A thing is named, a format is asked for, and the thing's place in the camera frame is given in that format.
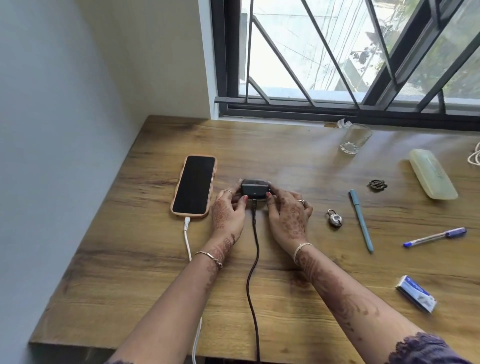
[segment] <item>window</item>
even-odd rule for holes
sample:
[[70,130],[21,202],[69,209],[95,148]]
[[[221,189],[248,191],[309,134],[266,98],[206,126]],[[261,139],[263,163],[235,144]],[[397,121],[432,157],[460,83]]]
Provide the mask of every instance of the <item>window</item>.
[[479,0],[211,0],[220,113],[480,130]]

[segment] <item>eraser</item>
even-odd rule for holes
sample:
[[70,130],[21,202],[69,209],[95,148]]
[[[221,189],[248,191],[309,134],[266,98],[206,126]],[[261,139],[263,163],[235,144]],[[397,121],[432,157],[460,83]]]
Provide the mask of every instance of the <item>eraser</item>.
[[432,313],[437,300],[409,276],[403,276],[395,287],[410,299],[417,307]]

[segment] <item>purple sleeve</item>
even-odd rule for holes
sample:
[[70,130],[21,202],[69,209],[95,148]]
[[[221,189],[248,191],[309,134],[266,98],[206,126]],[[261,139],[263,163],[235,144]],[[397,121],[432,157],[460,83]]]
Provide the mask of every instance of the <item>purple sleeve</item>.
[[386,364],[472,364],[438,336],[419,332],[398,342]]

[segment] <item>coiled white cable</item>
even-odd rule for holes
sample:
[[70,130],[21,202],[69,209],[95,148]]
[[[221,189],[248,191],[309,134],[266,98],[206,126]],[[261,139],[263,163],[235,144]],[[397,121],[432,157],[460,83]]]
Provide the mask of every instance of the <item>coiled white cable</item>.
[[480,166],[480,142],[477,143],[477,146],[475,147],[475,152],[470,154],[470,156],[467,158],[467,162],[470,164],[473,164],[474,166]]
[[[190,224],[190,218],[187,216],[183,224],[183,236],[185,237],[185,245],[187,246],[188,260],[192,261],[192,252],[190,251],[190,245],[188,244],[188,237],[187,237],[188,224]],[[197,352],[198,338],[200,337],[201,329],[202,329],[202,318],[200,318],[200,322],[198,323],[197,334],[195,335],[195,341],[193,342],[193,349],[192,349],[193,364],[197,364],[197,359],[195,358],[195,356]]]

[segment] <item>orange phone case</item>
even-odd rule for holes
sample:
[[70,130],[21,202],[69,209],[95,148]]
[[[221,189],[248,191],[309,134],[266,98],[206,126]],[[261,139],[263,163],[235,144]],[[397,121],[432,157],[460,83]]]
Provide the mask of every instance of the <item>orange phone case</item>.
[[[175,203],[175,198],[177,197],[177,191],[179,189],[179,185],[180,185],[180,181],[181,181],[181,177],[183,175],[183,170],[185,169],[185,164],[187,163],[187,158],[188,157],[191,157],[191,156],[195,156],[195,157],[209,157],[209,158],[214,158],[215,159],[215,164],[213,166],[213,173],[212,173],[212,179],[210,181],[210,190],[208,191],[208,200],[207,200],[207,207],[206,207],[206,211],[203,213],[203,214],[184,214],[182,212],[175,212],[173,211],[173,204]],[[183,162],[183,167],[181,168],[181,172],[180,172],[180,178],[179,178],[179,181],[177,183],[177,185],[175,186],[175,193],[173,195],[173,200],[172,200],[172,203],[170,204],[170,211],[172,212],[172,214],[175,214],[177,216],[189,216],[191,218],[202,218],[204,216],[207,216],[208,215],[208,211],[210,210],[210,196],[212,195],[212,191],[213,191],[213,178],[215,178],[215,173],[216,173],[216,163],[217,163],[217,160],[214,156],[208,156],[208,155],[205,155],[205,154],[190,154],[189,156],[187,156]]]

